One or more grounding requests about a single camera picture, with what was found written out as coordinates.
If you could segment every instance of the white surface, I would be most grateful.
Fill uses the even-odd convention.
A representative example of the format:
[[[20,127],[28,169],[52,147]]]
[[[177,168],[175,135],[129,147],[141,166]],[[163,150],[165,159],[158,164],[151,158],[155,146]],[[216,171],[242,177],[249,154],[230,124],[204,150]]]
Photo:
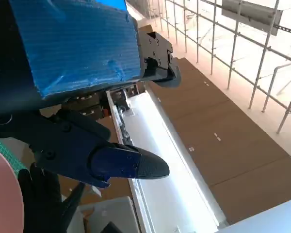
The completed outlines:
[[[170,140],[150,96],[143,93],[130,100],[135,114],[128,113],[123,119],[134,145],[162,157],[171,171],[169,177],[163,179],[138,181],[153,224],[152,232],[217,231],[213,216]]]
[[[138,233],[139,228],[132,201],[129,197],[93,203],[94,212],[89,217],[91,233],[101,231],[113,222],[123,233]]]
[[[291,233],[291,200],[218,233]]]
[[[122,137],[122,134],[120,131],[119,122],[117,121],[117,119],[118,119],[118,117],[116,116],[117,109],[113,103],[113,100],[111,98],[109,91],[107,91],[107,97],[108,97],[108,102],[109,102],[110,109],[111,109],[111,115],[112,115],[115,131],[116,131],[116,136],[117,136],[119,143],[122,144],[123,137]],[[142,233],[153,233],[153,231],[152,231],[153,226],[152,226],[152,223],[149,219],[150,216],[147,214],[147,211],[146,211],[146,206],[145,206],[145,203],[143,201],[144,195],[142,193],[142,189],[139,185],[139,182],[137,180],[134,180],[134,179],[128,179],[128,180],[129,180],[129,185],[130,185],[130,189],[131,189],[131,193],[132,193],[133,202],[135,205],[135,210],[136,210],[137,217],[138,217],[140,230]]]
[[[67,229],[67,233],[85,233],[83,214],[80,212],[79,207],[72,217],[72,220]]]

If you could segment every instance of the brown cardboard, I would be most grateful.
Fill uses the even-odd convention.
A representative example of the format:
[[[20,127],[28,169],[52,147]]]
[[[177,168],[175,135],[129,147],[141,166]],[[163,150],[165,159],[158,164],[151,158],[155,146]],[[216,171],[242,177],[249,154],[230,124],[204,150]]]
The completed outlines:
[[[289,155],[190,62],[178,63],[181,86],[153,92],[228,223],[290,200]]]
[[[161,105],[170,119],[203,111],[211,106],[228,101],[228,98],[221,92],[216,91],[213,85],[201,85],[190,91],[184,91],[179,96],[161,98]]]
[[[289,201],[291,157],[215,185],[211,191],[230,224]]]
[[[153,32],[153,28],[151,25],[146,25],[143,27],[138,28],[139,31],[145,32],[145,33],[151,33]]]

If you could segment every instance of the white floor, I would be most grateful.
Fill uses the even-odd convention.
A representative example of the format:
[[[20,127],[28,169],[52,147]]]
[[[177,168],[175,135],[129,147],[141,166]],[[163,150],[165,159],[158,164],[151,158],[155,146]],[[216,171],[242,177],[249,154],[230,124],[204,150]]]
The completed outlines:
[[[154,31],[159,32],[165,38],[167,36],[166,23],[163,21],[161,31],[160,20],[156,19],[157,27],[154,20],[142,22],[139,26],[151,24]],[[210,75],[211,56],[202,48],[199,48],[199,63],[196,63],[196,44],[187,40],[187,53],[185,53],[184,36],[178,33],[178,45],[176,45],[175,30],[169,26],[169,41],[173,45],[173,56],[187,58],[196,66],[204,75],[209,78],[218,88],[220,88],[235,104],[237,104],[256,124],[258,124],[276,143],[278,143],[291,156],[291,115],[288,116],[280,134],[276,134],[277,128],[285,113],[285,109],[269,100],[265,113],[262,113],[265,95],[260,91],[256,92],[253,106],[249,110],[248,105],[251,98],[253,86],[237,74],[232,74],[231,87],[227,90],[229,69],[220,61],[214,59],[213,74]]]
[[[166,178],[139,180],[151,232],[217,231],[214,213],[196,187],[150,95],[142,93],[130,98],[130,104],[131,110],[125,112],[123,120],[133,144],[160,156],[170,168]]]

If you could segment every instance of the green cutting mat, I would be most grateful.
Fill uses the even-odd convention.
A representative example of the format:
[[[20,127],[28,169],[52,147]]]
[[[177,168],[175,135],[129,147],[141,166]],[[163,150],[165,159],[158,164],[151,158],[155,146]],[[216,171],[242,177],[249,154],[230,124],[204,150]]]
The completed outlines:
[[[26,168],[1,142],[0,142],[0,153],[9,162],[14,170],[16,176],[21,169]]]

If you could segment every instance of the metal grid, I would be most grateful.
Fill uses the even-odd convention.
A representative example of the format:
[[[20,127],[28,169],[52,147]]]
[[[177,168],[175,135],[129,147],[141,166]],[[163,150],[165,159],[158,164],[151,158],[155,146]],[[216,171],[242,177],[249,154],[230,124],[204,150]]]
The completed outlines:
[[[12,155],[12,153],[1,142],[0,142],[0,153],[9,162],[16,176],[18,175],[18,172],[20,170],[26,168],[14,155]]]
[[[199,13],[199,9],[198,9],[198,3],[202,1],[202,2],[205,2],[209,5],[212,5],[214,7],[214,14],[213,14],[213,19],[210,19],[202,14]],[[160,7],[160,2],[163,2],[162,0],[158,0],[158,6]],[[169,17],[167,16],[167,7],[166,7],[166,2],[171,2],[173,3],[173,7],[174,7],[174,19],[175,19],[175,24],[172,25],[170,22],[169,22]],[[235,72],[237,73],[240,77],[244,78],[246,81],[248,81],[250,84],[253,85],[253,91],[252,91],[252,95],[251,95],[251,100],[250,100],[250,104],[249,104],[249,109],[251,108],[252,106],[252,103],[254,101],[254,97],[255,97],[255,93],[256,93],[256,90],[260,90],[262,93],[264,93],[266,95],[266,99],[265,99],[265,103],[264,103],[264,107],[263,107],[263,110],[262,112],[264,113],[265,110],[266,110],[266,106],[267,106],[267,103],[268,103],[268,100],[269,98],[271,98],[272,100],[274,100],[277,104],[279,104],[281,107],[283,107],[284,109],[286,109],[285,111],[285,114],[284,114],[284,117],[278,127],[278,130],[277,130],[277,133],[280,133],[287,117],[289,114],[291,114],[291,100],[290,100],[290,103],[288,106],[286,106],[284,103],[282,103],[280,100],[278,100],[276,97],[272,96],[271,95],[271,90],[273,88],[273,84],[274,84],[274,80],[275,80],[275,77],[276,77],[276,73],[277,71],[280,69],[280,68],[283,68],[283,67],[286,67],[286,66],[289,66],[291,65],[291,63],[289,64],[285,64],[285,65],[282,65],[282,66],[277,66],[275,69],[274,69],[274,72],[273,72],[273,76],[272,76],[272,80],[271,80],[271,83],[270,83],[270,86],[269,86],[269,90],[268,91],[265,91],[263,90],[259,85],[259,80],[262,78],[260,77],[260,72],[261,72],[261,69],[262,69],[262,65],[263,65],[263,61],[264,61],[264,57],[265,57],[265,53],[267,51],[270,51],[284,59],[286,59],[287,61],[291,61],[291,57],[285,55],[285,54],[282,54],[281,52],[275,50],[275,49],[272,49],[270,46],[268,46],[268,42],[269,42],[269,39],[270,39],[270,35],[271,35],[271,31],[273,28],[278,28],[279,30],[283,30],[283,31],[286,31],[286,32],[290,32],[291,33],[291,29],[288,29],[288,28],[285,28],[283,26],[280,26],[280,25],[275,25],[274,22],[275,22],[275,17],[276,17],[276,12],[277,12],[277,8],[278,8],[278,5],[279,5],[279,0],[276,0],[276,3],[275,3],[275,6],[273,8],[273,18],[272,18],[272,21],[271,21],[271,24],[270,24],[270,28],[269,28],[269,31],[267,32],[267,36],[266,36],[266,40],[265,40],[265,43],[262,44],[246,35],[243,35],[241,34],[239,31],[238,31],[238,25],[239,25],[239,20],[240,20],[240,15],[241,15],[241,8],[242,8],[242,3],[243,1],[242,0],[239,0],[239,6],[238,6],[238,11],[237,11],[237,20],[236,20],[236,26],[235,26],[235,29],[230,29],[228,28],[227,26],[219,23],[218,21],[216,21],[216,9],[217,7],[220,7],[222,8],[221,5],[217,4],[217,0],[214,0],[214,2],[210,2],[210,1],[207,1],[207,0],[197,0],[197,7],[196,7],[196,12],[187,8],[185,6],[185,0],[183,0],[183,5],[175,2],[175,0],[164,0],[164,7],[165,7],[165,15],[166,15],[166,19],[163,17],[163,10],[162,10],[162,13],[159,13],[158,15],[160,16],[160,21],[161,21],[161,29],[162,29],[162,22],[164,21],[166,24],[167,24],[167,31],[168,31],[168,37],[169,37],[169,26],[173,27],[175,29],[175,34],[176,34],[176,42],[178,44],[178,35],[177,35],[177,32],[180,32],[181,34],[183,34],[185,36],[185,52],[187,52],[187,43],[186,43],[186,40],[187,38],[190,39],[191,41],[193,41],[194,43],[196,43],[196,60],[197,60],[197,63],[198,63],[198,54],[199,54],[199,47],[201,47],[202,49],[204,49],[206,52],[208,52],[210,55],[211,55],[211,74],[212,74],[212,70],[213,70],[213,59],[216,58],[218,59],[220,62],[222,62],[224,65],[226,65],[228,68],[229,68],[229,76],[228,76],[228,83],[227,83],[227,88],[229,89],[230,88],[230,82],[231,82],[231,73],[232,72]],[[183,9],[183,16],[184,16],[184,32],[181,31],[178,27],[177,27],[177,23],[176,23],[176,13],[175,13],[175,6],[178,6],[178,7],[181,7]],[[152,12],[153,15],[156,15],[155,14],[155,9],[149,9],[149,12]],[[185,20],[185,11],[188,11],[192,14],[194,14],[196,16],[196,31],[197,31],[197,37],[196,37],[196,40],[191,38],[190,36],[187,35],[186,31],[186,20]],[[213,24],[213,29],[212,29],[212,48],[211,48],[211,51],[209,51],[207,48],[205,48],[204,46],[201,45],[201,43],[199,43],[199,38],[198,38],[198,20],[199,18],[203,18],[207,21],[209,21],[210,23]],[[215,27],[216,26],[219,26],[231,33],[234,34],[234,41],[233,41],[233,49],[232,49],[232,56],[231,56],[231,62],[230,64],[227,64],[225,61],[223,61],[222,59],[220,59],[218,56],[216,56],[214,54],[214,37],[215,37]],[[258,45],[260,47],[263,48],[263,52],[262,52],[262,56],[261,56],[261,59],[260,59],[260,63],[259,63],[259,69],[258,69],[258,72],[257,72],[257,76],[256,76],[256,79],[255,79],[255,82],[249,80],[247,77],[245,77],[243,74],[241,74],[238,70],[236,70],[234,67],[233,67],[233,62],[235,62],[234,60],[234,52],[235,52],[235,45],[236,45],[236,41],[237,41],[237,37],[240,36],[246,40],[248,40],[249,42],[255,44],[255,45]]]

